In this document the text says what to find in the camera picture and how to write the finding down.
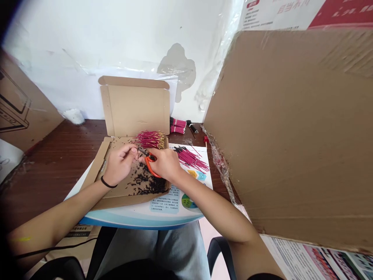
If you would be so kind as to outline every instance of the scissors blade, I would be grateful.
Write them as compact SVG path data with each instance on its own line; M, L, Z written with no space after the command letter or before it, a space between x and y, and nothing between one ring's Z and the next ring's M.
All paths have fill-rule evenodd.
M147 153L145 150L139 147L138 149L140 152L142 152L145 156L149 156L149 153Z

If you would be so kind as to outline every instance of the person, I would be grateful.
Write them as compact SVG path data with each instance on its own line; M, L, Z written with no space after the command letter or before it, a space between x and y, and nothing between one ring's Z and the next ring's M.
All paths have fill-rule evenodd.
M135 144L125 144L111 152L103 175L106 184L116 186L128 176L133 162L144 163L145 158L139 157L137 148ZM259 234L240 211L185 172L175 151L150 149L150 152L157 157L157 161L150 163L153 171L185 192L228 240L237 279L285 279ZM8 235L13 254L54 247L108 191L110 188L98 180L16 228ZM24 237L28 241L20 242ZM19 259L17 264L28 271L46 254ZM163 273L162 279L210 278L198 222L169 231L118 229L95 279L116 279L123 273L129 275L131 269L153 269Z

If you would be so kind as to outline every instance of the cable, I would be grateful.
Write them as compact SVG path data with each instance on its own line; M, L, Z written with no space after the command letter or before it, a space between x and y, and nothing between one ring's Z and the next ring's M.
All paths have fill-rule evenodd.
M78 247L80 245L86 244L86 243L88 243L88 242L90 242L92 240L95 240L95 239L97 239L97 237L92 238L92 239L87 240L87 241L84 241L84 242L79 243L79 244L69 245L69 246L60 246L60 247L50 247L50 248L46 248L46 249L42 249L42 250L38 250L38 251L34 251L34 252L29 252L29 253L17 255L17 256L14 256L14 258L15 259L22 259L24 257L33 256L33 255L37 255L37 254L48 252L48 251L55 251L55 250L63 250L63 249L75 248L75 247Z

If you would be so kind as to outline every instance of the hand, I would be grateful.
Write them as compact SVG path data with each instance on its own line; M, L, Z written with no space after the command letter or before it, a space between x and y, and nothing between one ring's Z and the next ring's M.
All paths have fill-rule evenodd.
M176 183L176 180L180 178L180 174L185 173L180 166L178 154L174 150L150 149L149 152L157 158L155 162L149 162L152 170L172 184ZM145 157L139 157L139 161L146 164Z
M124 144L123 147L113 150L107 161L104 181L110 186L119 184L127 177L131 170L132 162L138 160L139 152L135 144Z

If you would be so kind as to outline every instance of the leg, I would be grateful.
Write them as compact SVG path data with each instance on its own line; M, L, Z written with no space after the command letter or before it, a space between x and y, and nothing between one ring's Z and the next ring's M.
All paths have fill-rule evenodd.
M180 279L210 279L198 221L179 229L159 231L157 263L172 270Z
M118 229L94 279L131 261L155 259L158 231Z

